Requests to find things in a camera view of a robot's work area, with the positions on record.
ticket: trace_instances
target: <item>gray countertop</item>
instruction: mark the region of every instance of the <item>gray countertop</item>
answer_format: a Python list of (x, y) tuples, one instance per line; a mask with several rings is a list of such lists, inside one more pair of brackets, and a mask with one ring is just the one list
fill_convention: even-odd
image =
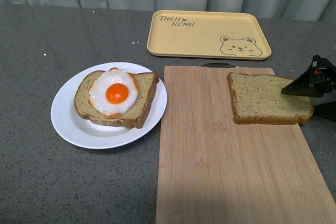
[[(272, 49), (264, 61), (164, 58), (146, 43), (152, 12), (0, 4), (1, 223), (155, 223), (160, 123), (123, 147), (87, 150), (54, 130), (50, 108), (77, 73), (132, 62), (163, 79), (167, 65), (229, 62), (297, 78), (313, 55), (336, 64), (336, 24), (258, 19)], [(314, 99), (335, 101), (336, 92)], [(336, 123), (301, 126), (336, 199)]]

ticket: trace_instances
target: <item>bamboo cutting board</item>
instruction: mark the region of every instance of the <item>bamboo cutting board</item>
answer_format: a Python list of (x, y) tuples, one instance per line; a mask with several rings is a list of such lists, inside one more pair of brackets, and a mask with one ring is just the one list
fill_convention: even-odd
[(166, 66), (156, 223), (336, 223), (298, 124), (237, 125), (229, 72)]

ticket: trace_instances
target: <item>bread slice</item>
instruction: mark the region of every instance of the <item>bread slice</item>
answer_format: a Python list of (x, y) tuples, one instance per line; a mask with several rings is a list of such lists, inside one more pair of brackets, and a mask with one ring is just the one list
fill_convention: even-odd
[(104, 71), (94, 71), (88, 74), (79, 85), (75, 94), (75, 109), (77, 114), (92, 123), (104, 126), (125, 126), (127, 128), (142, 128), (151, 108), (156, 92), (159, 76), (155, 72), (137, 73), (134, 77), (138, 83), (139, 95), (135, 104), (123, 115), (108, 118), (89, 104), (89, 89)]
[(236, 124), (306, 123), (313, 114), (310, 97), (281, 94), (291, 79), (232, 72), (227, 79)]

